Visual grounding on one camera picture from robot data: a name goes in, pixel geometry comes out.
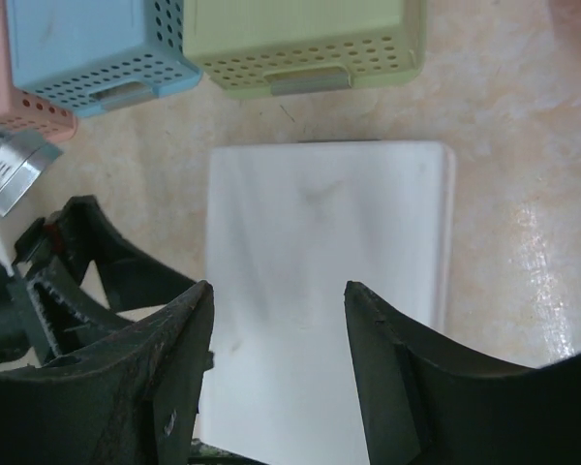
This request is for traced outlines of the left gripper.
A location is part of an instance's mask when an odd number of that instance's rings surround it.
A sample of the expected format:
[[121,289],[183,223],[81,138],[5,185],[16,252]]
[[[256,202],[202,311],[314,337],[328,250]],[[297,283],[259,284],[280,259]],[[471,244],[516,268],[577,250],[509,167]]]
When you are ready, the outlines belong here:
[[127,311],[166,305],[193,279],[115,228],[93,196],[72,197],[15,242],[24,277],[0,265],[0,365],[41,366],[130,325]]

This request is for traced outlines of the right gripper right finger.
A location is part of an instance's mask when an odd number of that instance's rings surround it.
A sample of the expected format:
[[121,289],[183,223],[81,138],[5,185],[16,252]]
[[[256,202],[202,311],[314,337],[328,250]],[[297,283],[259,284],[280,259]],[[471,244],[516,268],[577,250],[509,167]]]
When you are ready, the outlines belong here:
[[345,314],[374,464],[581,464],[581,354],[529,368],[459,344],[349,282]]

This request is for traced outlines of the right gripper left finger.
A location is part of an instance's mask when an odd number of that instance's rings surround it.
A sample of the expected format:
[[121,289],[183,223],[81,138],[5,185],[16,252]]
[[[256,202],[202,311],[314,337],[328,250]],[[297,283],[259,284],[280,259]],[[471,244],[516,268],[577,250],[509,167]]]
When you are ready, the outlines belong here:
[[214,322],[200,281],[41,367],[0,372],[0,464],[186,464]]

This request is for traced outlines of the pink perforated tray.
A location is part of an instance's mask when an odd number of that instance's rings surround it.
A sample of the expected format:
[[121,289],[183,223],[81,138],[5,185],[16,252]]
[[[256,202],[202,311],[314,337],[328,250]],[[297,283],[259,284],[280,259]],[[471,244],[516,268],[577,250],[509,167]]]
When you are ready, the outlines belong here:
[[72,112],[14,86],[3,1],[0,1],[0,126],[15,132],[33,129],[54,142],[71,139],[77,129]]

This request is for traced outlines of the blue perforated tray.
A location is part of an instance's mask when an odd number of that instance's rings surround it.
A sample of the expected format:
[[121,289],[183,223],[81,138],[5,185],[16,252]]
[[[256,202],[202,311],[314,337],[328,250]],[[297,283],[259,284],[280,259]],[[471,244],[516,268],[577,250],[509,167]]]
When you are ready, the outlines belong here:
[[180,1],[9,1],[15,86],[79,118],[190,90]]

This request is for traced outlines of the white perforated tray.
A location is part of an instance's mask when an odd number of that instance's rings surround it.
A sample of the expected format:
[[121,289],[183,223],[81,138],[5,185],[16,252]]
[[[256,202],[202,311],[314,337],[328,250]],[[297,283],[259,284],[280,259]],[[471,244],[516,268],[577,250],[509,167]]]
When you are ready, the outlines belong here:
[[345,287],[360,282],[443,328],[455,168],[437,141],[212,151],[204,443],[265,464],[368,462]]

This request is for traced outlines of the light green perforated tray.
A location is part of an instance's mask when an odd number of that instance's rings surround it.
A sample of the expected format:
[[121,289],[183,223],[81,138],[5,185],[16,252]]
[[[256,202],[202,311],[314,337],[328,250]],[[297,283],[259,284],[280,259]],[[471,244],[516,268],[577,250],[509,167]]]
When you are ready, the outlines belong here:
[[183,52],[234,99],[403,85],[424,1],[186,1]]

